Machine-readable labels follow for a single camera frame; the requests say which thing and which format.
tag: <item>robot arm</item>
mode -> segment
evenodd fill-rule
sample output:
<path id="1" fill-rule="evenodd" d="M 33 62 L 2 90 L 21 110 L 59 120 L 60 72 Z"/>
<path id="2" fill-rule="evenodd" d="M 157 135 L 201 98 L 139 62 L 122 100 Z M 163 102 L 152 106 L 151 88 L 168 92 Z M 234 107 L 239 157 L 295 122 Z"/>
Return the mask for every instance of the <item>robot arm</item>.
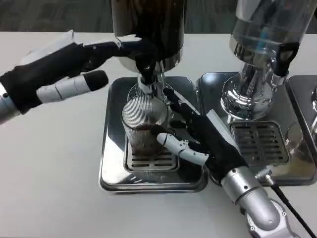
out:
<path id="1" fill-rule="evenodd" d="M 283 206 L 268 197 L 249 171 L 230 132 L 216 113 L 211 111 L 202 116 L 182 103 L 173 90 L 164 89 L 164 94 L 171 101 L 173 111 L 183 116 L 187 130 L 200 144 L 182 140 L 157 126 L 152 134 L 157 136 L 158 142 L 180 158 L 206 166 L 232 202 L 244 211 L 253 237 L 298 237 L 288 225 Z"/>
<path id="2" fill-rule="evenodd" d="M 103 88 L 104 71 L 92 71 L 112 56 L 135 58 L 156 48 L 147 40 L 128 35 L 93 44 L 77 44 L 73 31 L 25 56 L 13 70 L 0 76 L 0 124 L 42 103 L 58 102 Z"/>

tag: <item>coffee machine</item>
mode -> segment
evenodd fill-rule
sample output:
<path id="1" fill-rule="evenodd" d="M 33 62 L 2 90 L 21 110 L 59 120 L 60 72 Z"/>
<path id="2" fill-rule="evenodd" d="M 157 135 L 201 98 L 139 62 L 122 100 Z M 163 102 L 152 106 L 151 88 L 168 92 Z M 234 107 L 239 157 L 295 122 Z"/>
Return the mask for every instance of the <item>coffee machine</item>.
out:
<path id="1" fill-rule="evenodd" d="M 119 78 L 109 89 L 101 186 L 121 194 L 194 192 L 207 185 L 205 167 L 166 149 L 148 157 L 132 152 L 121 123 L 125 103 L 141 94 L 164 100 L 165 87 L 203 115 L 213 109 L 254 174 L 269 167 L 280 185 L 314 182 L 317 149 L 312 124 L 317 100 L 311 97 L 311 86 L 316 87 L 316 78 L 287 79 L 287 74 L 316 5 L 316 0 L 239 0 L 230 48 L 245 65 L 240 72 L 206 73 L 193 85 L 185 77 L 164 76 L 181 63 L 185 0 L 112 0 L 115 35 L 149 39 L 159 54 L 155 62 L 147 57 L 120 59 L 139 74 Z"/>

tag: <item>floor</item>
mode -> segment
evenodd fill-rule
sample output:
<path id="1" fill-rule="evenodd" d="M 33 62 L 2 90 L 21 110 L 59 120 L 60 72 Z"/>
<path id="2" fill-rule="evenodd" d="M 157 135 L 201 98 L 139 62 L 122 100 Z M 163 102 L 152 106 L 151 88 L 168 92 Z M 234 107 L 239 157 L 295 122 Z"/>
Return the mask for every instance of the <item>floor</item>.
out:
<path id="1" fill-rule="evenodd" d="M 185 32 L 230 33 L 235 7 L 236 0 L 187 0 Z M 0 31 L 70 29 L 112 32 L 111 0 L 0 0 Z M 308 32 L 317 33 L 315 18 Z"/>

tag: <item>glass cup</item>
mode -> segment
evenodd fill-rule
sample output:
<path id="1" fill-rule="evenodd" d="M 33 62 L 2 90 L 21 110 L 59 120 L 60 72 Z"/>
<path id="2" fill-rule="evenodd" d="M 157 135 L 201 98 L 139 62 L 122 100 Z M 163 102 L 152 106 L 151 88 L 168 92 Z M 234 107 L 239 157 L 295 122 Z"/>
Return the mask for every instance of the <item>glass cup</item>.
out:
<path id="1" fill-rule="evenodd" d="M 154 125 L 167 125 L 168 107 L 161 99 L 148 95 L 132 98 L 123 107 L 121 120 L 134 154 L 155 155 L 163 148 L 151 134 Z"/>

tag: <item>white table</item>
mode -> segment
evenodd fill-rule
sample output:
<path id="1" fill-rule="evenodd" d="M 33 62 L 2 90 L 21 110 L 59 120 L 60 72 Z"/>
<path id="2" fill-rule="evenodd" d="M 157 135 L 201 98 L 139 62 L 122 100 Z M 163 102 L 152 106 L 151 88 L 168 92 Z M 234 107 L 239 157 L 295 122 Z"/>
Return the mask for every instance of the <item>white table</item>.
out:
<path id="1" fill-rule="evenodd" d="M 59 33 L 0 33 L 0 71 Z M 111 34 L 79 33 L 89 42 Z M 185 35 L 181 63 L 167 75 L 195 81 L 205 72 L 237 71 L 229 34 Z M 290 73 L 317 74 L 317 35 L 305 36 Z M 134 76 L 117 59 L 102 66 L 110 82 Z M 98 185 L 108 87 L 40 106 L 0 126 L 0 237 L 250 237 L 224 191 L 210 182 L 193 194 L 109 195 Z M 285 187 L 317 234 L 317 184 Z M 293 230 L 308 234 L 290 215 Z"/>

